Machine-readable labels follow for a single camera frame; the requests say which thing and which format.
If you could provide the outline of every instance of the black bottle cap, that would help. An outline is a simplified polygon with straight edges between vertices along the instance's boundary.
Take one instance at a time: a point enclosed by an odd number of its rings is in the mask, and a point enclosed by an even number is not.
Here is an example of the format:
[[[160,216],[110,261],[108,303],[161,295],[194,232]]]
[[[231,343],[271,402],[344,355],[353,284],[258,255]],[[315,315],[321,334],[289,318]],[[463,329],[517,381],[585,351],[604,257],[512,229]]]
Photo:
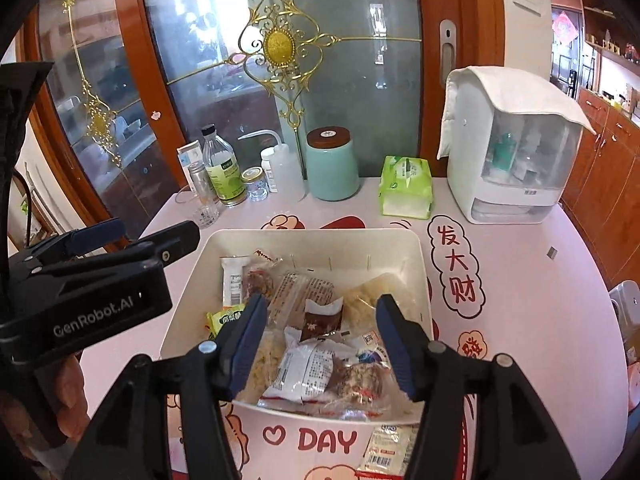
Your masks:
[[[215,124],[209,124],[207,126],[204,126],[202,128],[202,135],[203,136],[208,136],[211,134],[215,134],[216,133],[216,125]]]

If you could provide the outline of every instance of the glass jar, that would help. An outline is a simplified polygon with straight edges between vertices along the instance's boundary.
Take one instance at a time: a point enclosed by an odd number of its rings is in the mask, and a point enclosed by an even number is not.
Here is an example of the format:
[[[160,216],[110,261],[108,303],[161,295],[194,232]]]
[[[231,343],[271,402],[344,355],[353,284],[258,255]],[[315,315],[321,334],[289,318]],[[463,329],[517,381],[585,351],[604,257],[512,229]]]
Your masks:
[[[252,202],[260,202],[260,200],[267,198],[269,188],[262,168],[255,166],[254,168],[244,170],[241,179],[246,187],[249,200]]]

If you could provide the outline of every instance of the green snack package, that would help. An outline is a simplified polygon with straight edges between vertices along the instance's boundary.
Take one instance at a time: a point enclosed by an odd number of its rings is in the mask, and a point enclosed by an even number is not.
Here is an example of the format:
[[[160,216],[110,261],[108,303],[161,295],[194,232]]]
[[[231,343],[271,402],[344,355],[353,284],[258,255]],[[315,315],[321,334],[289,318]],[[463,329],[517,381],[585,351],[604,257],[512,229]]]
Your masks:
[[[422,158],[387,156],[382,167],[378,199],[383,215],[429,218],[433,205],[429,163]]]
[[[207,312],[207,327],[211,334],[209,339],[213,339],[220,333],[222,326],[229,321],[238,319],[244,310],[244,303],[234,306],[226,306],[222,310],[212,314]]]

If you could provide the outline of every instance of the transparent cabinet door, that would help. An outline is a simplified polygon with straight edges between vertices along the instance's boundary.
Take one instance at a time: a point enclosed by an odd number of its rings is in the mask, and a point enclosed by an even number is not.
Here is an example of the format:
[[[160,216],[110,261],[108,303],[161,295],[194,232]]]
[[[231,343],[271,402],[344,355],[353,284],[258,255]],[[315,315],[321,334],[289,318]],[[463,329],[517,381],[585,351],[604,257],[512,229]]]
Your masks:
[[[115,0],[41,0],[38,20],[66,138],[109,213],[138,238],[178,186],[133,83]]]
[[[244,133],[297,135],[304,153],[309,131],[344,126],[360,176],[379,176],[385,155],[416,156],[418,0],[290,1],[145,0],[186,137],[215,123],[250,166],[273,140]]]
[[[495,111],[482,178],[527,189],[561,189],[569,178],[581,127],[555,115]]]

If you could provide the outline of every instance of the yellow snack package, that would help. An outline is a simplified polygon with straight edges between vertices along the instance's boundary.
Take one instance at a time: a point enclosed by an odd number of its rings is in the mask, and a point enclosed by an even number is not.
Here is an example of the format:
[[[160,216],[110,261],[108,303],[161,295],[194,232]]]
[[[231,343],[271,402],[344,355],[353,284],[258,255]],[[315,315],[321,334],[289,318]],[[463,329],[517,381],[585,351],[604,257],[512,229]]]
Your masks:
[[[207,327],[211,332],[209,339],[213,340],[220,333],[220,329],[226,322],[238,319],[243,310],[244,303],[240,303],[234,306],[226,306],[215,314],[207,312]]]

